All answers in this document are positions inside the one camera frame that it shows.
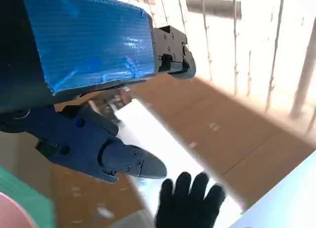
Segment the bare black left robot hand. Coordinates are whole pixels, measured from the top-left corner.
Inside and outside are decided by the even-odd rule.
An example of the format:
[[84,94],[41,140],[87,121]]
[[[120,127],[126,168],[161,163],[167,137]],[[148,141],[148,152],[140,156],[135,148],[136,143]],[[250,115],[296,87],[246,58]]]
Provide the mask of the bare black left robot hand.
[[0,0],[0,129],[27,132],[52,163],[115,183],[118,172],[163,179],[165,164],[118,138],[119,128],[80,105],[55,105],[159,74],[188,79],[187,36],[155,28],[118,0]]

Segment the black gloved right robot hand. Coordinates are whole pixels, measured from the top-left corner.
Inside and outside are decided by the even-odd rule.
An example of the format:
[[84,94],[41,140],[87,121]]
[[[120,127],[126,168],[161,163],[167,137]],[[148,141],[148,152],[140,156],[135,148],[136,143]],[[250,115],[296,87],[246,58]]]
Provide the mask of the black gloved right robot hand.
[[208,182],[209,177],[204,172],[194,180],[188,172],[182,172],[175,183],[171,179],[164,180],[159,193],[155,227],[214,227],[226,193],[219,184],[214,184],[205,193]]

